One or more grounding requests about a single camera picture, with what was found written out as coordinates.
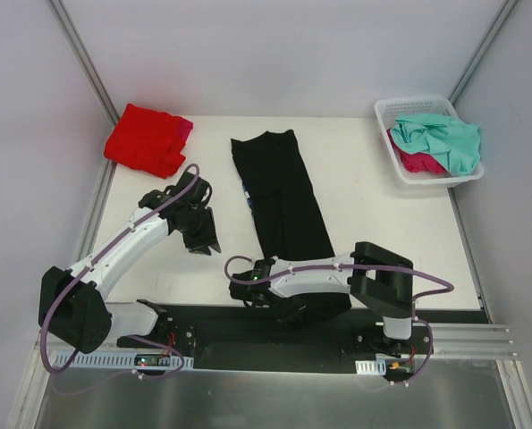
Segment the black daisy t-shirt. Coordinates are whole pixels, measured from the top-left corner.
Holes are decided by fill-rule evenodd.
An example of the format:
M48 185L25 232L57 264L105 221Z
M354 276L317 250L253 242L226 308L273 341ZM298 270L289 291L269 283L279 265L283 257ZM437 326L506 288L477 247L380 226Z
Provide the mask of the black daisy t-shirt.
M334 257L293 130L266 131L247 141L231 139L232 159L249 194L258 241L266 258L307 261ZM316 308L318 320L330 320L351 308L342 293L297 296Z

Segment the red t-shirt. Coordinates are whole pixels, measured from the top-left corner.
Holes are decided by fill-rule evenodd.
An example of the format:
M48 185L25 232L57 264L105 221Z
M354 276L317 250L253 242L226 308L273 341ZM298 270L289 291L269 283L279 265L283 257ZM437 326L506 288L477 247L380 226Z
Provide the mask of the red t-shirt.
M176 136L181 116L127 104L106 141L104 156L161 179L175 175L186 160Z

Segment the pink t-shirt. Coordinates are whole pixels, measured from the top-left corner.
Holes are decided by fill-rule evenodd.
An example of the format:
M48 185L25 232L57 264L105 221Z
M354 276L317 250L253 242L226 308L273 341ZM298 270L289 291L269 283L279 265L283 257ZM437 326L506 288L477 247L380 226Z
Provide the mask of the pink t-shirt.
M177 120L176 125L176 136L177 139L182 143L185 144L191 131L193 130L193 123L185 118L180 117Z

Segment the white plastic basket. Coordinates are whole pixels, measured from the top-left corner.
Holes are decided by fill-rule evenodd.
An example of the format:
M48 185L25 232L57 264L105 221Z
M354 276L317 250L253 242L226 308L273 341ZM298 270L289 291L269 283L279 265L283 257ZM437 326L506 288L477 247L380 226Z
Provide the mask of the white plastic basket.
M374 111L400 188L448 189L484 176L482 131L461 120L448 99L382 99Z

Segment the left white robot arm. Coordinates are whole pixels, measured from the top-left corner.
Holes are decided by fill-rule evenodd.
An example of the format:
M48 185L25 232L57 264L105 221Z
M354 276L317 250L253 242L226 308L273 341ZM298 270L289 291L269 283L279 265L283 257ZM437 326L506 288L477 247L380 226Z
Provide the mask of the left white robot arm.
M171 317L145 299L108 303L115 284L151 248L174 232L191 254L219 252L209 182L184 172L178 182L145 194L125 225L67 269L53 266L41 281L38 323L79 353L136 335L150 348L168 347Z

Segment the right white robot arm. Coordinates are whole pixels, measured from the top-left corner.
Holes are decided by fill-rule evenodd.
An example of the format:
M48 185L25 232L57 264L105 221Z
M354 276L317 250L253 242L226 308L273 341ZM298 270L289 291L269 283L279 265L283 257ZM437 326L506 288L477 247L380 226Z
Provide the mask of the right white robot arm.
M412 331L413 263L374 243L362 241L350 253L325 259L256 260L243 273L230 273L232 299L245 307L268 307L281 323L313 324L337 317L357 300L383 319L382 342L403 352Z

